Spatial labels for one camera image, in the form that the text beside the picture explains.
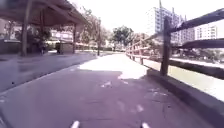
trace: railing post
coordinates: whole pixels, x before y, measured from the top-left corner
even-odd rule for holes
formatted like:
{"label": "railing post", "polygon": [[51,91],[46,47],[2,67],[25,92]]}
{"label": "railing post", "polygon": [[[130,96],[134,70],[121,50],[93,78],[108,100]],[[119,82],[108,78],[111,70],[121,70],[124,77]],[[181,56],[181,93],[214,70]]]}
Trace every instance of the railing post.
{"label": "railing post", "polygon": [[171,42],[171,33],[168,32],[170,29],[170,18],[165,17],[164,19],[164,30],[163,30],[163,58],[162,64],[160,67],[160,74],[166,76],[168,73],[169,67],[169,57],[170,57],[170,42]]}
{"label": "railing post", "polygon": [[135,45],[132,44],[132,60],[135,60],[134,55],[135,55]]}
{"label": "railing post", "polygon": [[143,56],[143,50],[142,50],[142,48],[143,48],[143,42],[140,40],[140,47],[139,47],[139,55],[141,56],[140,57],[140,64],[144,64],[144,62],[143,62],[143,58],[142,58],[142,56]]}

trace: pole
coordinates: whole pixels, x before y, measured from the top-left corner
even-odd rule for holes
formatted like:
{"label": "pole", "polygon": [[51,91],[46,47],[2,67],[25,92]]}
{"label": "pole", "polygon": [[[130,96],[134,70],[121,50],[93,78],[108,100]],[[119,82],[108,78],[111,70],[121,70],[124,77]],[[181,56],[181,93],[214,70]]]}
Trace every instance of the pole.
{"label": "pole", "polygon": [[101,20],[99,19],[99,41],[98,41],[98,43],[97,43],[97,46],[98,46],[98,48],[97,48],[97,56],[99,56],[100,55],[100,45],[101,45]]}
{"label": "pole", "polygon": [[75,53],[76,26],[76,24],[73,26],[73,54]]}
{"label": "pole", "polygon": [[32,7],[33,0],[28,0],[26,5],[26,12],[24,16],[24,21],[22,25],[22,42],[21,42],[21,55],[26,56],[27,54],[27,26],[29,22],[30,11]]}
{"label": "pole", "polygon": [[163,58],[160,68],[160,74],[166,76],[168,73],[169,67],[169,57],[170,57],[170,42],[171,42],[171,33],[168,32],[170,29],[170,18],[165,17],[164,19],[164,30],[163,30]]}

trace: sky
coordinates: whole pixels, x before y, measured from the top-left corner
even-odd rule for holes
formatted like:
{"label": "sky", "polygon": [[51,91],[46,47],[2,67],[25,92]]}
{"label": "sky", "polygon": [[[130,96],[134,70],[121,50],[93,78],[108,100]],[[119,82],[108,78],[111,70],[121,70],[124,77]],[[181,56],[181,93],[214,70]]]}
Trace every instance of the sky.
{"label": "sky", "polygon": [[[91,9],[101,18],[102,25],[109,29],[125,25],[135,32],[145,32],[146,12],[159,5],[159,0],[69,0],[78,6]],[[192,19],[223,8],[224,0],[161,0],[168,10]]]}

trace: building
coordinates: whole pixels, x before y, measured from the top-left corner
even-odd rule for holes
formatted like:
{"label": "building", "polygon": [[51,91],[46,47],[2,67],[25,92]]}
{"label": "building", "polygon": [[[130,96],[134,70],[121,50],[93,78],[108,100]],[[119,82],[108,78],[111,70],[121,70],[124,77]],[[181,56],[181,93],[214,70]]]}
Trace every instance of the building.
{"label": "building", "polygon": [[[160,1],[159,7],[153,7],[147,12],[147,34],[152,35],[162,31],[164,25],[164,18],[166,16],[170,17],[172,27],[177,26],[187,20],[186,16],[185,18],[182,18],[182,16],[177,15],[174,12],[174,8],[172,9],[172,11],[169,11],[168,9],[164,8]],[[192,40],[194,40],[194,29],[187,29],[180,32],[172,33],[171,37],[171,41],[175,43],[183,43]]]}
{"label": "building", "polygon": [[224,38],[224,20],[201,25],[195,28],[195,39]]}
{"label": "building", "polygon": [[56,31],[56,30],[51,30],[51,36],[55,40],[63,40],[63,41],[73,41],[73,33],[69,31]]}
{"label": "building", "polygon": [[217,26],[206,24],[195,28],[196,40],[202,39],[216,39],[217,38]]}

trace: paved path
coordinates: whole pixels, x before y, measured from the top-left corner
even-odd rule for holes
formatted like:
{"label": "paved path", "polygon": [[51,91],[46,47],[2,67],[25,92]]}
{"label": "paved path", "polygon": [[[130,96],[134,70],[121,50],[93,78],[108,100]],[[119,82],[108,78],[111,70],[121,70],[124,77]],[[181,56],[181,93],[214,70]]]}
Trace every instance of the paved path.
{"label": "paved path", "polygon": [[95,53],[80,52],[68,55],[44,55],[21,58],[0,56],[0,92],[16,87],[40,76],[81,64],[96,58]]}
{"label": "paved path", "polygon": [[13,128],[211,128],[125,55],[100,57],[8,90],[0,112]]}

